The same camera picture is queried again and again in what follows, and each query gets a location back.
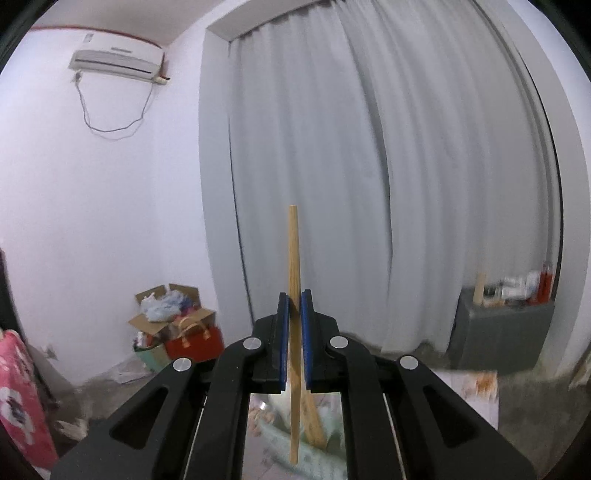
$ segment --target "green basket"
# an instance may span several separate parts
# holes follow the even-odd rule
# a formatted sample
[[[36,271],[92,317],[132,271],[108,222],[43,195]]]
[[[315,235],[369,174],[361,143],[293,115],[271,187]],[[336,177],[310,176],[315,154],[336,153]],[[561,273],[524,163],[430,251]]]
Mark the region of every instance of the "green basket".
[[[134,352],[152,372],[160,372],[171,362],[163,343],[148,348],[134,347]]]

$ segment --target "red handbag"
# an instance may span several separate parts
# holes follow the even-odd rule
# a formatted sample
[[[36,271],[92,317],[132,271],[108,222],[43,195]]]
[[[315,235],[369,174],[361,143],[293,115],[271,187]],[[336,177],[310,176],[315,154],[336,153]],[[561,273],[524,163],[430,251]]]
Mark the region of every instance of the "red handbag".
[[[194,362],[211,360],[221,355],[224,345],[222,333],[216,326],[206,327],[200,320],[186,316],[178,323],[180,336],[164,344],[171,360],[187,357]]]

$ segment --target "bag handle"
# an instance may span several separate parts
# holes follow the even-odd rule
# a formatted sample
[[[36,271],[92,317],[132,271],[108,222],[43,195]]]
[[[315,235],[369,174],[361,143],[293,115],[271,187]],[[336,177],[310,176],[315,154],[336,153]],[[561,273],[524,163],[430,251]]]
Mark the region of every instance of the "bag handle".
[[[185,320],[193,320],[193,323],[191,323],[190,325],[187,325],[186,327],[183,327],[183,323]],[[181,321],[178,323],[178,328],[180,329],[181,341],[183,342],[184,348],[188,348],[191,345],[191,343],[187,339],[186,333],[188,330],[192,329],[195,325],[200,326],[201,329],[203,330],[203,339],[204,340],[209,340],[209,338],[212,335],[211,333],[209,333],[209,329],[203,324],[203,322],[201,320],[195,320],[190,315],[187,315],[186,317],[183,317],[181,319]]]

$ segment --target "power cord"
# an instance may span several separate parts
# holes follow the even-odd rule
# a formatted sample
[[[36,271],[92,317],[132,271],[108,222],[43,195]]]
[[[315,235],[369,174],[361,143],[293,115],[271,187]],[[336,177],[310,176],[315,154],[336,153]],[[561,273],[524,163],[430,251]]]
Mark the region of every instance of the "power cord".
[[[112,133],[112,132],[121,132],[123,130],[127,130],[129,127],[132,127],[137,122],[141,122],[144,120],[144,115],[146,113],[146,108],[148,106],[148,102],[150,101],[150,97],[152,96],[152,92],[154,91],[154,83],[152,83],[152,87],[150,88],[150,92],[148,93],[148,97],[146,98],[146,101],[144,103],[144,107],[142,108],[142,113],[139,118],[136,118],[134,121],[132,121],[126,127],[112,128],[110,130],[102,130],[100,128],[93,127],[90,124],[90,116],[88,114],[88,108],[86,107],[86,101],[84,100],[84,96],[82,95],[82,91],[80,90],[80,80],[81,79],[82,79],[82,72],[79,70],[78,72],[76,72],[74,74],[73,80],[74,80],[74,85],[76,85],[76,90],[78,90],[78,95],[80,96],[80,104],[82,105],[82,112],[84,113],[84,123],[91,130],[94,130],[95,132],[100,132],[103,134],[108,134],[108,133]]]

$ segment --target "blue gripper pad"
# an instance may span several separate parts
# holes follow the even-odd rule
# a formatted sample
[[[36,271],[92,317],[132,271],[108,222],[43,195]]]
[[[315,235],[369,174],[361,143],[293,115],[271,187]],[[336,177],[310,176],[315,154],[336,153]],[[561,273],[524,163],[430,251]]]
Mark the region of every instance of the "blue gripper pad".
[[[281,318],[277,319],[281,322],[281,350],[280,350],[280,363],[279,363],[279,374],[281,379],[281,390],[285,390],[287,383],[287,343],[289,339],[289,325],[290,325],[290,302],[289,297],[285,298],[285,307]]]
[[[313,365],[313,348],[310,339],[310,306],[308,305],[306,292],[302,292],[300,299],[300,316],[301,316],[301,347],[304,352],[304,379],[306,381],[306,388],[310,390],[312,380],[312,365]]]

